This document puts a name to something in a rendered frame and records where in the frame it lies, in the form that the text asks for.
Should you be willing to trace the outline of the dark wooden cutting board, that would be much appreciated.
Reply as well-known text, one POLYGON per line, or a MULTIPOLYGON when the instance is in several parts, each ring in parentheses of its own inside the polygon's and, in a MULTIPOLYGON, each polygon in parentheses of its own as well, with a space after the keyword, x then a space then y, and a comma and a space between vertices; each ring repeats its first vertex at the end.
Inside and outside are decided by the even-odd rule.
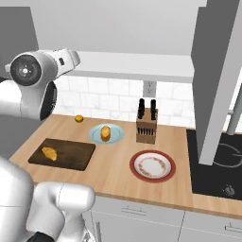
POLYGON ((34 151, 28 162, 30 164, 84 171, 94 151, 95 144, 46 138, 34 151), (57 152, 55 161, 45 156, 44 147, 53 148, 57 152))

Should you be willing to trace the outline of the grey wall outlet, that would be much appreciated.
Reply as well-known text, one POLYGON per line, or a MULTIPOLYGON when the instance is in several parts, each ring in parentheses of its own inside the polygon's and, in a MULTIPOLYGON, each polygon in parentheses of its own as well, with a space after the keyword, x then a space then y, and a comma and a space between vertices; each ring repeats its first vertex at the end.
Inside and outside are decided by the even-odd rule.
POLYGON ((144 97, 155 97, 156 96, 156 81, 144 80, 143 96, 144 97))

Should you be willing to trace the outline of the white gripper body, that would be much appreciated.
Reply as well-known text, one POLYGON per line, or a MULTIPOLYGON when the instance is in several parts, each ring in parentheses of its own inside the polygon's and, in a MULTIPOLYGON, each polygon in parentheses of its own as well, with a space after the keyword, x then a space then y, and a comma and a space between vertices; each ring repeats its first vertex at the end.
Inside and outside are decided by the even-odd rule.
POLYGON ((69 50, 68 51, 69 58, 67 62, 67 66, 71 68, 76 68, 80 64, 80 58, 77 51, 69 50))

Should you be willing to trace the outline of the white cupboard door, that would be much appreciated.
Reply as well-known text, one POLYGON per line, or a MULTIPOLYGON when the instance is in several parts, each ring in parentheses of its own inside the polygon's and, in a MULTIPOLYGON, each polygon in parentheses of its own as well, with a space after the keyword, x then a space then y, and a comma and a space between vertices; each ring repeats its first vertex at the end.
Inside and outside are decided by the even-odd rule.
POLYGON ((178 242, 181 227, 92 211, 102 242, 178 242))

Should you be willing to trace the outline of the grey cabinet door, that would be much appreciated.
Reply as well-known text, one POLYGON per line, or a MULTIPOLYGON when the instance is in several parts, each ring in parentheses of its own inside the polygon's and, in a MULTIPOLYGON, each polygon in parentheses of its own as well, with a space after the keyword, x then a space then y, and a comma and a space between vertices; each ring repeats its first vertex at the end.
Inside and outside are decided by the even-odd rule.
POLYGON ((242 68, 242 0, 199 8, 191 57, 198 158, 211 165, 242 68))

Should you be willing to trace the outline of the golden bread roll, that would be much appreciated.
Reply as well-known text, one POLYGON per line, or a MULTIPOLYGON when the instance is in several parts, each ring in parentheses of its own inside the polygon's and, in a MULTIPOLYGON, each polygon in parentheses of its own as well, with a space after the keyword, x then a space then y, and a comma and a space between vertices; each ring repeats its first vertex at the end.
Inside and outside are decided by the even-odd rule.
POLYGON ((103 142, 108 142, 111 139, 111 129, 104 126, 100 131, 100 137, 103 142))

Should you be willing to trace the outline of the golden croissant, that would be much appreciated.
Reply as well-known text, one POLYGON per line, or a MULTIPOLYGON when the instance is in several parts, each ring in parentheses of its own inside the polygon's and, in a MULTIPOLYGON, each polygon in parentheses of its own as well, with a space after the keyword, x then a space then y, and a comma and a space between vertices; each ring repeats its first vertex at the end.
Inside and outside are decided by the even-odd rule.
POLYGON ((52 147, 43 147, 42 153, 44 156, 52 161, 57 160, 57 151, 52 147))

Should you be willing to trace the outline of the white wall cabinet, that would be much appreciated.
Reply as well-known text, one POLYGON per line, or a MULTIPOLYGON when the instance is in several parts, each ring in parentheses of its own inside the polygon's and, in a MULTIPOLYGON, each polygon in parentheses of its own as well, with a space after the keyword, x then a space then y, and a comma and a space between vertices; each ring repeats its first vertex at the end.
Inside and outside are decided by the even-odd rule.
POLYGON ((74 76, 190 83, 207 0, 30 0, 41 49, 77 50, 74 76))

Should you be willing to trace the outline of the black hob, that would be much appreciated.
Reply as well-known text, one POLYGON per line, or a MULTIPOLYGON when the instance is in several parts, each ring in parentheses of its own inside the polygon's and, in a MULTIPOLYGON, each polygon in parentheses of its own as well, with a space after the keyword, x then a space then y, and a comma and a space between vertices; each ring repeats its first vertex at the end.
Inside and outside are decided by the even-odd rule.
POLYGON ((199 164, 197 135, 187 130, 192 192, 242 200, 242 133, 222 133, 212 165, 199 164))

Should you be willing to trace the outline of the light blue plate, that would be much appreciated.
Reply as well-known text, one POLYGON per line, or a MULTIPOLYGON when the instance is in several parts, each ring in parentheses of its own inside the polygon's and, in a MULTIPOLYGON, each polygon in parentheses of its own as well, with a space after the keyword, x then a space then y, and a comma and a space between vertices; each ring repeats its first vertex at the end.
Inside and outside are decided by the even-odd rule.
POLYGON ((119 142, 123 138, 124 134, 125 132, 120 126, 112 123, 104 123, 91 128, 89 131, 89 138, 91 141, 95 142, 96 144, 109 145, 109 144, 114 144, 119 142), (101 129, 103 127, 110 128, 111 137, 107 142, 104 142, 101 139, 101 129))

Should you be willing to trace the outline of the wooden knife block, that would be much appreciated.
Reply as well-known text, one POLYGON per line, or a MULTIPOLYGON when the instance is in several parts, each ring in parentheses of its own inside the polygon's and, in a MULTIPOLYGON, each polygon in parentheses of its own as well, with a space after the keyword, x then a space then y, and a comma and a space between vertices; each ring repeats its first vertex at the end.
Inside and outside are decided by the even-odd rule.
POLYGON ((152 113, 150 108, 145 108, 142 118, 136 117, 136 142, 155 144, 157 131, 158 111, 152 113))

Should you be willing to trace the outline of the red rimmed white plate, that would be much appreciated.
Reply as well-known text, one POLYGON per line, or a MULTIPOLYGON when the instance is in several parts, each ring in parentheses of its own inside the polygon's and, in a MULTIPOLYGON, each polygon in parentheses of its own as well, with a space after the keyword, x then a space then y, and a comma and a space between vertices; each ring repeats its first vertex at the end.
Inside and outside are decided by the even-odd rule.
POLYGON ((132 174, 144 182, 166 182, 176 172, 173 159, 159 150, 142 150, 130 159, 132 174))

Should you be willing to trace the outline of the white drawer front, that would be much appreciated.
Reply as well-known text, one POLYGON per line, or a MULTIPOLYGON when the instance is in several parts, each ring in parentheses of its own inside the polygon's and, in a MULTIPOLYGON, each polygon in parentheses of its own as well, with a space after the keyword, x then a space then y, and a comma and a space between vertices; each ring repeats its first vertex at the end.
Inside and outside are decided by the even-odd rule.
POLYGON ((242 233, 229 232, 225 226, 242 228, 242 220, 186 212, 179 242, 242 242, 242 233))
POLYGON ((181 226, 182 218, 184 215, 184 211, 182 210, 104 197, 95 198, 95 205, 93 207, 93 211, 99 212, 101 214, 126 216, 128 218, 140 219, 148 222, 157 222, 176 227, 181 226), (123 213, 121 209, 128 205, 137 209, 142 208, 144 211, 147 212, 147 215, 138 216, 123 213))

